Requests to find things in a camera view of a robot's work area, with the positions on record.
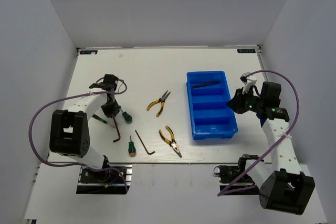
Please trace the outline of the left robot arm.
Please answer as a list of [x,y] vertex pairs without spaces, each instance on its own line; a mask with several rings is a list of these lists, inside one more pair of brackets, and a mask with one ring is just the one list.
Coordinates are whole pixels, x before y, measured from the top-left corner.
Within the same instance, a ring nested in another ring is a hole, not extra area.
[[65,110],[56,110],[51,118],[49,148],[68,156],[82,166],[93,168],[93,176],[101,182],[110,178],[106,157],[90,146],[89,120],[101,109],[107,118],[115,118],[121,107],[115,99],[120,79],[106,74],[102,82],[89,86],[87,94]]

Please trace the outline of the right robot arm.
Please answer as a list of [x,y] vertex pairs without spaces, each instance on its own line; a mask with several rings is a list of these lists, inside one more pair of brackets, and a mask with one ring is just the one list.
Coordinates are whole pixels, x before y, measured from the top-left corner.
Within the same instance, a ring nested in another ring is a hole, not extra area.
[[263,158],[245,155],[240,158],[238,177],[247,182],[252,179],[259,190],[262,208],[302,215],[315,188],[314,179],[304,174],[293,149],[289,115],[280,107],[281,85],[264,82],[261,93],[254,95],[253,85],[237,89],[227,106],[237,114],[256,113],[266,136],[272,168]]

